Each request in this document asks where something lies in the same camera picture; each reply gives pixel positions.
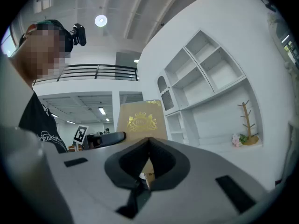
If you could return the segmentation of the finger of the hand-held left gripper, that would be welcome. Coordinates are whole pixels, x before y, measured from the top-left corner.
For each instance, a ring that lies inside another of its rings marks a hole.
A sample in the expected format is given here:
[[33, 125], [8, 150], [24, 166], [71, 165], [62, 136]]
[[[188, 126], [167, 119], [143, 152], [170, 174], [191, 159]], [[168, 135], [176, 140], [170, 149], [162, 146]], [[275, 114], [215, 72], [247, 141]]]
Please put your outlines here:
[[111, 146], [125, 140], [125, 138], [125, 132], [104, 134], [100, 136], [100, 146]]

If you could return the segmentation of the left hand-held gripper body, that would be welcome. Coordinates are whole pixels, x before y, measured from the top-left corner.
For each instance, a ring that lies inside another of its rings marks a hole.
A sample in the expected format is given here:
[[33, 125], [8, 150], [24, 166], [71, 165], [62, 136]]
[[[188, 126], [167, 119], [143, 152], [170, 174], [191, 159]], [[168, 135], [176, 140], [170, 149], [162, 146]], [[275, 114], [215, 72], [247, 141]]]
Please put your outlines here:
[[98, 144], [93, 142], [97, 137], [103, 135], [103, 132], [87, 134], [89, 126], [79, 125], [73, 138], [74, 150], [94, 149]]

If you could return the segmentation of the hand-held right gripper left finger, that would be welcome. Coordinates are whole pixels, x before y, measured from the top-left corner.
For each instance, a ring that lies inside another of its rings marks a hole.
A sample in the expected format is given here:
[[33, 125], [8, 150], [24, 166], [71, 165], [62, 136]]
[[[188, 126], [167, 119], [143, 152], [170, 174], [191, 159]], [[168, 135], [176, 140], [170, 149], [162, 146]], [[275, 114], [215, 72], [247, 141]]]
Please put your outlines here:
[[134, 188], [149, 159], [149, 138], [114, 153], [105, 161], [104, 169], [116, 187]]

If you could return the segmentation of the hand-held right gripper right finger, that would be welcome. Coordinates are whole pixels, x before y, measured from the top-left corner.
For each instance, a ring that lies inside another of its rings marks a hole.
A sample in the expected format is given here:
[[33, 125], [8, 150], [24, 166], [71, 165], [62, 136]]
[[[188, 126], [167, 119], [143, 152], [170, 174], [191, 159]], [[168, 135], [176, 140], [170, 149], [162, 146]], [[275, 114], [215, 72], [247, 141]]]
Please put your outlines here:
[[190, 172], [190, 161], [187, 156], [166, 140], [149, 138], [149, 159], [155, 175], [155, 180], [150, 186], [151, 191], [173, 189]]

